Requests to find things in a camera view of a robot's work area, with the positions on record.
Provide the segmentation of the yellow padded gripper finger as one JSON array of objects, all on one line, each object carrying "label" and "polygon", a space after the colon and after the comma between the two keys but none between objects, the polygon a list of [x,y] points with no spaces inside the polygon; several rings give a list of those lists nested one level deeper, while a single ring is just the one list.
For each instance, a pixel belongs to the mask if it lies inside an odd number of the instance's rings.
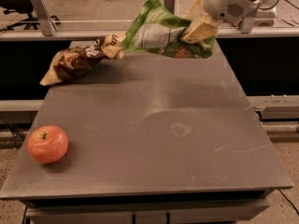
[{"label": "yellow padded gripper finger", "polygon": [[219,25],[220,21],[210,15],[197,16],[180,39],[188,44],[195,44],[215,35],[219,30]]},{"label": "yellow padded gripper finger", "polygon": [[195,18],[201,17],[204,13],[203,0],[194,0],[185,13],[184,18],[192,21]]}]

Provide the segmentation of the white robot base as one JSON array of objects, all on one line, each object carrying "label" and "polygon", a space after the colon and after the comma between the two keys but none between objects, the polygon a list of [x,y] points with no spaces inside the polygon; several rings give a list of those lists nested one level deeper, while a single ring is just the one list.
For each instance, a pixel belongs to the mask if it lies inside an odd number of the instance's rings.
[{"label": "white robot base", "polygon": [[273,26],[277,16],[279,0],[262,0],[254,20],[255,26]]}]

